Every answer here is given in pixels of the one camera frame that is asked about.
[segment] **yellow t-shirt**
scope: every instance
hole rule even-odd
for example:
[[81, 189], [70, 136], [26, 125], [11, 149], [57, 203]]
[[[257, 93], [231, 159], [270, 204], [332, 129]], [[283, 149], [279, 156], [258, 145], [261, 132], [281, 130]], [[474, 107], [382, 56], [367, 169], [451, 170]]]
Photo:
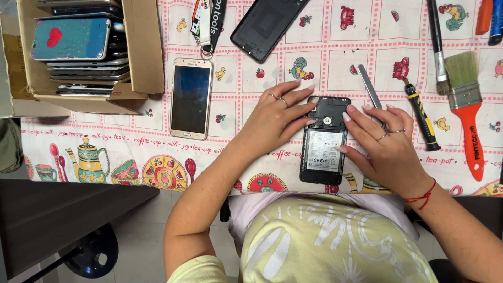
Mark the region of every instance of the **yellow t-shirt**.
[[[282, 198], [259, 212], [243, 243], [247, 282], [437, 282], [414, 241], [390, 219], [333, 195]], [[200, 256], [171, 282], [228, 282], [222, 262]]]

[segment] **orange paintbrush handle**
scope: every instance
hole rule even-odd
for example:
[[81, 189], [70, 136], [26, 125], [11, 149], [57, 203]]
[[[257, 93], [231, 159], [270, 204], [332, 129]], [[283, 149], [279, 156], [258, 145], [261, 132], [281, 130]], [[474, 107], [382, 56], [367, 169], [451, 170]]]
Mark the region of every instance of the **orange paintbrush handle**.
[[491, 26], [492, 0], [482, 0], [478, 10], [477, 28], [475, 34], [481, 35], [489, 31]]
[[484, 151], [475, 124], [475, 116], [480, 106], [481, 103], [477, 103], [459, 109], [452, 109], [452, 112], [458, 115], [463, 123], [466, 161], [473, 177], [479, 182], [482, 181], [484, 175]]

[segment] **blue phone with red heart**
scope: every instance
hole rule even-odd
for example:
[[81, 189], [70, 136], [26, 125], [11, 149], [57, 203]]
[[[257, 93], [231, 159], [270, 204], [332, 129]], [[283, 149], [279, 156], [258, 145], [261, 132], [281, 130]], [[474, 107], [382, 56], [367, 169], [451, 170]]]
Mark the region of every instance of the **blue phone with red heart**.
[[111, 21], [107, 18], [39, 21], [32, 58], [35, 60], [102, 60], [107, 55]]

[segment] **paintbrush bristles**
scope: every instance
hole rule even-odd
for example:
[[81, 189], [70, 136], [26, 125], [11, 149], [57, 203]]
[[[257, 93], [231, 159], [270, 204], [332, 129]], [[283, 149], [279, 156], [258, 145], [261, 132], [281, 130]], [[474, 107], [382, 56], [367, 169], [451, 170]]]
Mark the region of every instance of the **paintbrush bristles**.
[[445, 58], [445, 69], [452, 87], [477, 81], [478, 63], [475, 52], [468, 51]]
[[449, 84], [449, 80], [437, 82], [437, 93], [440, 95], [447, 95], [451, 93], [451, 84]]

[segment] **woman's left hand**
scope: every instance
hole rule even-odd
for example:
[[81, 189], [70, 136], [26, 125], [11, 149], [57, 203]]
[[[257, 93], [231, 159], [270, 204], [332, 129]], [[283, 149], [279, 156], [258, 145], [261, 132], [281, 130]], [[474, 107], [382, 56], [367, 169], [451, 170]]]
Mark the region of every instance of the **woman's left hand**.
[[300, 118], [315, 108], [318, 99], [296, 105], [308, 97], [314, 85], [299, 91], [290, 91], [300, 85], [300, 80], [286, 82], [264, 91], [241, 131], [229, 146], [255, 160], [285, 144], [296, 132], [309, 125], [311, 118]]

